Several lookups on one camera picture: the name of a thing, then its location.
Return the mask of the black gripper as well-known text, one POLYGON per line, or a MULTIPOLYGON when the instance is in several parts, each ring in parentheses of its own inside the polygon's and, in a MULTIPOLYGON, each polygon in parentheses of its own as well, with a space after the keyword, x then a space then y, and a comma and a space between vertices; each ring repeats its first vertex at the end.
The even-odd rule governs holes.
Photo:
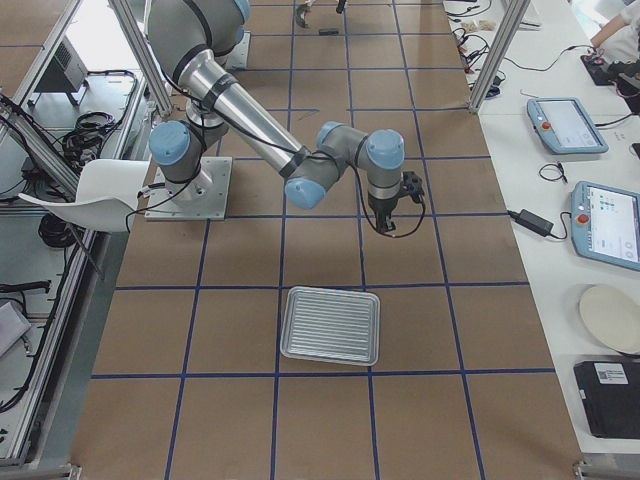
POLYGON ((392 192, 384 194, 368 193, 368 204, 373 210, 377 224, 377 231, 385 234, 385 223, 387 223, 387 232, 392 234, 396 230, 395 223, 392 221, 392 214, 397 207, 398 201, 405 196, 401 192, 392 192))

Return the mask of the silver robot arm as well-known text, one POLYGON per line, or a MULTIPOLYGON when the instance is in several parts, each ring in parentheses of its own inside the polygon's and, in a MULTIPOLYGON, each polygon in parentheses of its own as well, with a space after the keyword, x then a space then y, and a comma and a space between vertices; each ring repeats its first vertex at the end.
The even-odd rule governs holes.
POLYGON ((279 173, 290 202, 312 209, 346 168, 361 169, 376 231, 393 231, 398 200, 416 191, 407 187, 409 176, 402 170, 403 137, 392 129, 364 133, 327 122, 317 134, 316 151, 301 144, 222 65, 249 17, 246 1, 155 1, 148 40, 161 71, 200 113, 222 120, 279 173))

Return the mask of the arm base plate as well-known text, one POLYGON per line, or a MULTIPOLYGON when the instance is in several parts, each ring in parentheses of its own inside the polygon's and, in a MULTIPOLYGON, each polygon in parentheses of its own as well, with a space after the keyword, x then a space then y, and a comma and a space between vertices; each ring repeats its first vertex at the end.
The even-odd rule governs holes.
POLYGON ((251 32, 242 31, 242 38, 225 56, 217 59, 218 63, 227 71, 244 71, 247 69, 251 32))
POLYGON ((198 174, 188 184, 166 180, 166 168, 158 166, 154 182, 163 182, 164 186, 151 191, 145 218, 148 221, 222 221, 226 215, 232 164, 231 157, 204 156, 200 159, 198 174))

